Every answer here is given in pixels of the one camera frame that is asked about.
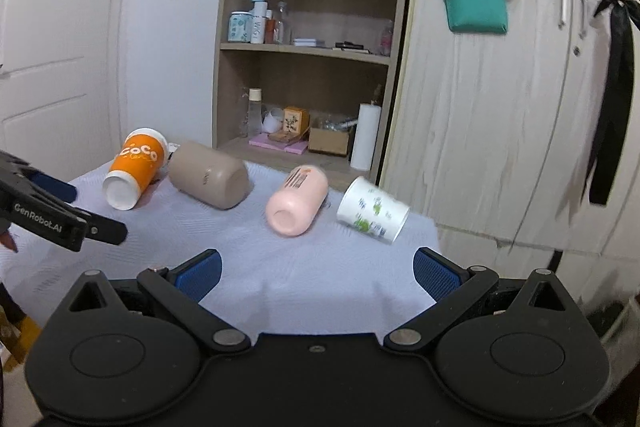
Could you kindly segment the pink cup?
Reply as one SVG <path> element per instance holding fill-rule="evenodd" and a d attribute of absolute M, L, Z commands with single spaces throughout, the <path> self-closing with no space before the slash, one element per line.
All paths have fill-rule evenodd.
<path fill-rule="evenodd" d="M 280 235 L 304 234 L 329 193 L 329 180 L 318 167 L 301 165 L 286 177 L 266 205 L 270 228 Z"/>

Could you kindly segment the pink small bottle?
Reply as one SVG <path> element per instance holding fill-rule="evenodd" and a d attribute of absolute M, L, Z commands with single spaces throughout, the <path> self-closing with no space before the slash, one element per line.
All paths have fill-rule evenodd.
<path fill-rule="evenodd" d="M 393 45 L 393 33 L 394 22 L 392 20 L 386 20 L 380 39 L 380 45 L 378 46 L 378 54 L 383 56 L 390 56 Z"/>

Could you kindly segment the clear bottle beige cap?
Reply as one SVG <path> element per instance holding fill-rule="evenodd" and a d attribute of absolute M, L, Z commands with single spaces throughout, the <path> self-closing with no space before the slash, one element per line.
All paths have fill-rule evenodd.
<path fill-rule="evenodd" d="M 262 133 L 262 90 L 248 90 L 247 135 L 250 138 Z"/>

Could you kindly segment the wooden shelf unit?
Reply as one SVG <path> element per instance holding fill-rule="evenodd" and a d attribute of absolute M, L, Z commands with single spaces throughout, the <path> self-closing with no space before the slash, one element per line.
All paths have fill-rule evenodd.
<path fill-rule="evenodd" d="M 404 46 L 408 0 L 266 0 L 288 7 L 290 40 L 228 41 L 232 12 L 247 12 L 250 0 L 220 0 L 214 63 L 213 144 L 239 158 L 290 170 L 294 154 L 249 146 L 248 90 L 262 90 L 265 108 L 307 109 L 313 124 L 357 116 L 360 105 L 381 107 L 372 166 L 380 176 Z M 386 20 L 394 22 L 390 56 L 378 54 Z"/>

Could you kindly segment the white pump bottle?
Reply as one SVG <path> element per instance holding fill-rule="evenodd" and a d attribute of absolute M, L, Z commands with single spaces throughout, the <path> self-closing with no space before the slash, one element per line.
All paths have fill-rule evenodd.
<path fill-rule="evenodd" d="M 250 0 L 250 2 L 253 3 L 250 43 L 263 44 L 265 41 L 268 2 L 266 0 Z"/>

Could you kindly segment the black ribbon bow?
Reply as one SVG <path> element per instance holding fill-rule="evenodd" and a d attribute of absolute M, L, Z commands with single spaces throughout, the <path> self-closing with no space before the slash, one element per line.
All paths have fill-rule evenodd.
<path fill-rule="evenodd" d="M 601 0 L 593 16 L 610 13 L 611 44 L 602 104 L 593 135 L 585 182 L 591 180 L 589 202 L 606 206 L 612 193 L 634 96 L 634 33 L 639 28 L 639 3 L 634 0 Z"/>

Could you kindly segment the white paper towel roll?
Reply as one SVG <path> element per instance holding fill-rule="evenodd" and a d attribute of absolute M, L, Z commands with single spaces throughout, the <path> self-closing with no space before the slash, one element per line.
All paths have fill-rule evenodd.
<path fill-rule="evenodd" d="M 354 145 L 350 167 L 359 171 L 369 171 L 372 166 L 381 107 L 374 104 L 361 104 L 356 124 Z"/>

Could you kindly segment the white floral paper cup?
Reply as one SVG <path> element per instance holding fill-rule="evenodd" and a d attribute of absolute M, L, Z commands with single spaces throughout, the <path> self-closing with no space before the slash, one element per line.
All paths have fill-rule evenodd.
<path fill-rule="evenodd" d="M 409 206 L 363 176 L 352 181 L 337 208 L 337 220 L 378 241 L 393 244 L 409 216 Z"/>

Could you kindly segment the yellow floral box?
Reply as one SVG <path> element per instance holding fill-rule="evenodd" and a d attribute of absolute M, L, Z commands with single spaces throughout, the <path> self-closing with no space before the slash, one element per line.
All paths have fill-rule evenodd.
<path fill-rule="evenodd" d="M 283 109 L 282 130 L 292 135 L 303 135 L 309 128 L 310 115 L 307 109 L 288 106 Z"/>

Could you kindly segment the beige ceramic mug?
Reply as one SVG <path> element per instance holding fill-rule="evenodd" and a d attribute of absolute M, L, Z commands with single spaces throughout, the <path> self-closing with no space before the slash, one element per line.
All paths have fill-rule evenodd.
<path fill-rule="evenodd" d="M 172 153 L 168 178 L 180 192 L 220 210 L 239 205 L 250 193 L 241 159 L 196 142 L 182 143 Z"/>

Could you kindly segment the white tablecloth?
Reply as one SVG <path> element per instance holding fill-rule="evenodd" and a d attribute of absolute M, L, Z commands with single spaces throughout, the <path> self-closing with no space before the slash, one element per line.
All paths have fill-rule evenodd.
<path fill-rule="evenodd" d="M 124 222 L 126 241 L 89 241 L 72 253 L 15 229 L 16 251 L 1 255 L 2 282 L 32 319 L 44 323 L 87 270 L 130 279 L 214 248 L 222 274 L 203 306 L 250 337 L 384 336 L 433 304 L 413 275 L 416 251 L 438 245 L 431 219 L 413 213 L 396 241 L 385 244 L 338 222 L 342 196 L 331 192 L 305 234 L 282 237 L 268 227 L 265 207 L 284 174 L 258 165 L 248 173 L 250 195 L 229 210 L 204 205 L 162 180 L 136 208 L 118 211 L 102 194 L 105 169 L 93 170 L 76 180 L 78 205 Z"/>

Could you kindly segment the white door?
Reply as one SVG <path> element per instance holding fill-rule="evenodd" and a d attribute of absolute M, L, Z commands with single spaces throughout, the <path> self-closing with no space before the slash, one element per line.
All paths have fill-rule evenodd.
<path fill-rule="evenodd" d="M 114 155 L 112 0 L 1 0 L 1 147 L 68 181 Z"/>

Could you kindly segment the wooden wardrobe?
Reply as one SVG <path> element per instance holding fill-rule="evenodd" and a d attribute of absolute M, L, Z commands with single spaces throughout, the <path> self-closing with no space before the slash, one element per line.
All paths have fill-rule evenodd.
<path fill-rule="evenodd" d="M 503 35 L 455 34 L 410 0 L 382 183 L 440 251 L 520 277 L 554 265 L 587 309 L 639 287 L 639 123 L 605 206 L 585 171 L 608 66 L 600 0 L 506 0 Z"/>

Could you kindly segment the small cardboard box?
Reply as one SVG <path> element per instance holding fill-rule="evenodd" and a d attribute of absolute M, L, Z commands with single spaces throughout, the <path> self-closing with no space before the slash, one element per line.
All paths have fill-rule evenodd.
<path fill-rule="evenodd" d="M 308 150 L 318 154 L 347 156 L 350 133 L 330 129 L 311 128 L 309 130 Z"/>

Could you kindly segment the orange CoCo paper cup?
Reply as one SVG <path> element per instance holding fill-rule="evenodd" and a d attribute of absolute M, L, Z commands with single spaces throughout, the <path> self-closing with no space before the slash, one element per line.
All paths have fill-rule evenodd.
<path fill-rule="evenodd" d="M 151 128 L 131 131 L 102 183 L 107 204 L 122 211 L 134 208 L 168 157 L 168 142 L 160 132 Z"/>

